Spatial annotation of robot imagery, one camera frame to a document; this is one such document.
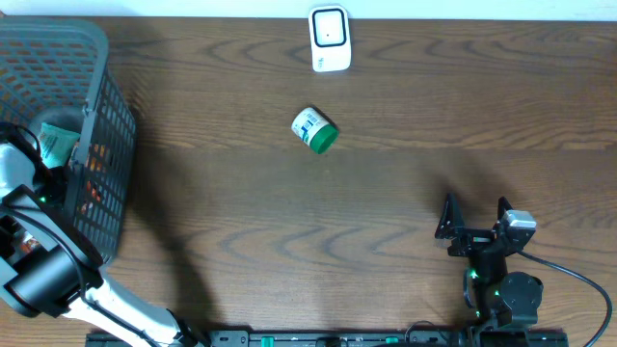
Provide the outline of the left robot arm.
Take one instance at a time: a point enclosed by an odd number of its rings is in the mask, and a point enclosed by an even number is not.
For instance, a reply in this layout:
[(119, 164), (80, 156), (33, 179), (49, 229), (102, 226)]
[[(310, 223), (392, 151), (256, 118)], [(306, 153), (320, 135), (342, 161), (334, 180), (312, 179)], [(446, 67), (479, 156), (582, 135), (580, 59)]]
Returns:
[(28, 128), (1, 125), (1, 298), (16, 312), (89, 322), (131, 346), (208, 346), (170, 310), (106, 274), (94, 245), (63, 216), (67, 181), (42, 162)]

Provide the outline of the red Topps candy bar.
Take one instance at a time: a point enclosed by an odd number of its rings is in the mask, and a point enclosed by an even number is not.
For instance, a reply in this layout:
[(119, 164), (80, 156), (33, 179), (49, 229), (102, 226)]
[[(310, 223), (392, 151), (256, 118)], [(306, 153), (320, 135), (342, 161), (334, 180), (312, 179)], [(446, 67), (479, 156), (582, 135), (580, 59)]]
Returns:
[(21, 237), (21, 240), (19, 241), (18, 246), (24, 254), (29, 254), (40, 247), (40, 242), (31, 234), (24, 233)]

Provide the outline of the green lidded white jar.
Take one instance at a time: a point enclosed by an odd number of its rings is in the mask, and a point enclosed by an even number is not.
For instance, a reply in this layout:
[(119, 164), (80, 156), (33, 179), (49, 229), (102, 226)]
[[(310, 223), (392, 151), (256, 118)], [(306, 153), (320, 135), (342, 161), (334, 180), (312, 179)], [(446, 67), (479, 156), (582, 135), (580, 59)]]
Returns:
[(339, 135), (337, 128), (311, 107), (296, 116), (291, 123), (291, 130), (317, 154), (325, 153)]

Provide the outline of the orange Kleenex tissue pack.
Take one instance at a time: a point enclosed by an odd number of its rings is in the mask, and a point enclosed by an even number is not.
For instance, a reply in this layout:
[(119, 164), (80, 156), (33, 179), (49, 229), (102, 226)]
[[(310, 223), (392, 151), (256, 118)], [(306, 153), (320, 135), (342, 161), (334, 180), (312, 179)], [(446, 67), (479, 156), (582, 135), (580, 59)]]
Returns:
[(86, 166), (91, 172), (105, 173), (107, 148), (105, 145), (93, 144), (90, 145), (89, 154), (86, 161)]

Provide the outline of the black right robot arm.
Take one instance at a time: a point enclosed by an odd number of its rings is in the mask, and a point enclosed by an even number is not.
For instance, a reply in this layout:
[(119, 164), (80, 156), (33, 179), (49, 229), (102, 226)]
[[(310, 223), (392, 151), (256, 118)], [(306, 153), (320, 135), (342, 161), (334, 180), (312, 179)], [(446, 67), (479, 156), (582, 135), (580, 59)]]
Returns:
[(450, 242), (450, 256), (469, 261), (464, 298), (488, 329), (525, 329), (538, 322), (542, 282), (524, 272), (510, 272), (506, 263), (508, 256), (523, 250), (536, 227), (529, 212), (513, 208), (505, 197), (498, 200), (492, 227), (468, 227), (455, 197), (445, 198), (435, 237)]

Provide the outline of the teal wet wipes packet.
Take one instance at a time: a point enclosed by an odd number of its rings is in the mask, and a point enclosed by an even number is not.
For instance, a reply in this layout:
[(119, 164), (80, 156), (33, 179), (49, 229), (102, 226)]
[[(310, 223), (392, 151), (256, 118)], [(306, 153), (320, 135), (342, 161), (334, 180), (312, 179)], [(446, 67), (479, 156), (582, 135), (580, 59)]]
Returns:
[(79, 133), (44, 122), (38, 135), (43, 164), (49, 169), (62, 167), (79, 138)]

